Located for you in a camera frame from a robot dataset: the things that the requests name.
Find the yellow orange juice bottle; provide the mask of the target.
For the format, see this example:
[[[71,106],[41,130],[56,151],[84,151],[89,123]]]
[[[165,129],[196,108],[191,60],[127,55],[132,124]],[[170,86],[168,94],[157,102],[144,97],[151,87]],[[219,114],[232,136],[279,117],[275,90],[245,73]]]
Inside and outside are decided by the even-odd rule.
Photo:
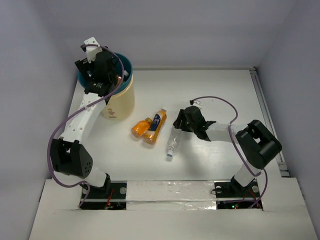
[[[143,136],[143,141],[149,145],[154,145],[157,142],[160,131],[167,119],[167,111],[162,108],[157,111],[153,117],[152,123]]]

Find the small orange bottle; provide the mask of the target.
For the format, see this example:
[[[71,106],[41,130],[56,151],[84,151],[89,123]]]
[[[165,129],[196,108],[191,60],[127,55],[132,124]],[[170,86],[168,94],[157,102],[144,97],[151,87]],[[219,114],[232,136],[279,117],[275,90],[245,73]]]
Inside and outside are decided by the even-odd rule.
[[[147,130],[149,129],[150,125],[152,124],[153,120],[147,117],[145,120],[139,121],[132,129],[131,133],[134,137],[140,138],[142,137]]]

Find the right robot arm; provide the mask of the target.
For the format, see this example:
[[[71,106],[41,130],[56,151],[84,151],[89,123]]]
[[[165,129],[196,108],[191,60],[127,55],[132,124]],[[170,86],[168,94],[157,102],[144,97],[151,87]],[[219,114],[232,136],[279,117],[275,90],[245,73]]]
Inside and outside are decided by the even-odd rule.
[[[183,132],[194,133],[200,140],[230,142],[233,145],[242,160],[240,170],[227,187],[235,196],[246,193],[254,178],[282,151],[281,143],[257,119],[246,125],[207,121],[200,108],[192,105],[179,111],[173,126]]]

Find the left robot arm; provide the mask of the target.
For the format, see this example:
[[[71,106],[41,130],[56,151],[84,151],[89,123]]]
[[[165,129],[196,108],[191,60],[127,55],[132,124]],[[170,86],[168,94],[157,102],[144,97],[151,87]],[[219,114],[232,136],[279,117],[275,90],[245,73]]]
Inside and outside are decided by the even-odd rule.
[[[79,109],[64,122],[66,129],[55,139],[50,137],[47,163],[52,178],[61,186],[55,173],[80,178],[78,184],[88,192],[94,191],[104,198],[111,194],[110,176],[94,166],[94,161],[83,142],[88,138],[101,111],[120,88],[125,77],[119,76],[116,66],[123,65],[120,58],[107,49],[98,49],[93,56],[78,60],[80,74],[86,77],[86,87]]]

